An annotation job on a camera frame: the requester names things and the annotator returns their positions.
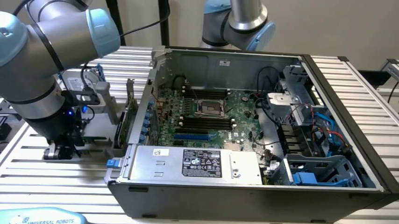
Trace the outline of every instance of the black pcie slot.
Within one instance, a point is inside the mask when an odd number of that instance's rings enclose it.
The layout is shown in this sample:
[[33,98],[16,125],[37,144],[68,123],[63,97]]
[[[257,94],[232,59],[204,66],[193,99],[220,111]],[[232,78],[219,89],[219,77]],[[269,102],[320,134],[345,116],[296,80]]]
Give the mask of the black pcie slot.
[[224,99],[227,93],[224,91],[208,91],[208,90],[187,90],[184,93],[185,98],[199,99]]
[[229,119],[184,118],[183,128],[231,130]]
[[175,133],[208,134],[208,131],[201,129],[176,128]]

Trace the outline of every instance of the white wall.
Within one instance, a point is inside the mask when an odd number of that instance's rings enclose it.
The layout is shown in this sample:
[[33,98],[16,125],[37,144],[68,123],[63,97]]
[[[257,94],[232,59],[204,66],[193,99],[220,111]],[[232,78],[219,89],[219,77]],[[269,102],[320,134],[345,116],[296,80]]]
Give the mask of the white wall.
[[[205,0],[169,0],[171,45],[196,47],[201,38]],[[1,0],[12,12],[18,0]],[[347,56],[359,69],[377,69],[385,58],[399,58],[399,0],[263,0],[275,37],[265,51]],[[91,8],[107,8],[93,0]],[[124,31],[159,19],[157,0],[119,0]],[[30,23],[22,10],[20,18]],[[128,45],[160,45],[155,26],[127,36]]]

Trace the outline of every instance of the power supply label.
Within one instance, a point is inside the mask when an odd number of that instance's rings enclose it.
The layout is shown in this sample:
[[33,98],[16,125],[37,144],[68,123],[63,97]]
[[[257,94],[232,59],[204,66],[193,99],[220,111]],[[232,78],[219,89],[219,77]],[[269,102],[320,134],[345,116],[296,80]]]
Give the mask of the power supply label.
[[221,178],[220,151],[183,150],[184,176]]

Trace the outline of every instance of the motherboard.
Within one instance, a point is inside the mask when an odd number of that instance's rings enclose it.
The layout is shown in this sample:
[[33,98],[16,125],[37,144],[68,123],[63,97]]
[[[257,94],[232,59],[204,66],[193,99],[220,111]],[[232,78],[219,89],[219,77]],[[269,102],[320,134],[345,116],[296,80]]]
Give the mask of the motherboard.
[[157,100],[160,146],[261,151],[256,95],[248,91],[161,89]]

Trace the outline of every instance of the metal rail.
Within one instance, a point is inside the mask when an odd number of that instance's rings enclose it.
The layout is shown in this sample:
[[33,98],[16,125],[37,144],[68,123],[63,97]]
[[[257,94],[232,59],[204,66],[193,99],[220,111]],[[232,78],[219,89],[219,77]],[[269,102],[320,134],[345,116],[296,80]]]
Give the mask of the metal rail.
[[[396,121],[381,106],[377,106],[381,102],[369,94],[364,83],[347,67],[348,64],[336,57],[313,56],[313,60],[392,174],[399,177]],[[127,78],[136,79],[135,96],[137,99],[141,97],[149,62],[151,49],[131,47],[121,47],[117,52],[95,61],[104,67],[105,78],[112,87],[111,94],[117,97],[119,102],[125,99]],[[171,220],[133,220],[124,214],[104,184],[105,158],[100,154],[93,154],[92,160],[84,162],[44,162],[41,156],[46,146],[45,139],[25,124],[0,154],[0,209],[54,206],[83,213],[93,224],[176,223]],[[336,224],[397,222],[399,202],[395,202],[380,210],[360,210]],[[180,223],[197,224],[208,221]]]

